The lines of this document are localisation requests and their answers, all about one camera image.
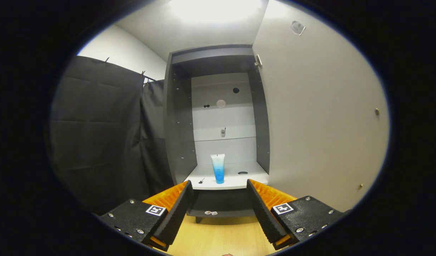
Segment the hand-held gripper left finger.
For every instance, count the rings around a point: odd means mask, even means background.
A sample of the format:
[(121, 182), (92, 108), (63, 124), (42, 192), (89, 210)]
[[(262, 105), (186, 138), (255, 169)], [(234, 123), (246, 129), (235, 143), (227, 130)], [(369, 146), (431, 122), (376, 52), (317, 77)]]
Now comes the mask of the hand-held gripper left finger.
[(168, 249), (179, 233), (192, 197), (192, 183), (187, 180), (143, 201), (129, 199), (99, 219), (136, 242)]

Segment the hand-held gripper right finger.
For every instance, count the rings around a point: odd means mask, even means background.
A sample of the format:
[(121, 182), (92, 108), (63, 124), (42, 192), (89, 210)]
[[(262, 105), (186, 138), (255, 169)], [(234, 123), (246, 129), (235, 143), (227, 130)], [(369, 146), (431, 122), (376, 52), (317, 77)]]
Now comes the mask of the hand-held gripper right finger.
[(295, 198), (252, 179), (247, 180), (246, 191), (262, 231), (275, 250), (316, 236), (346, 214), (312, 196)]

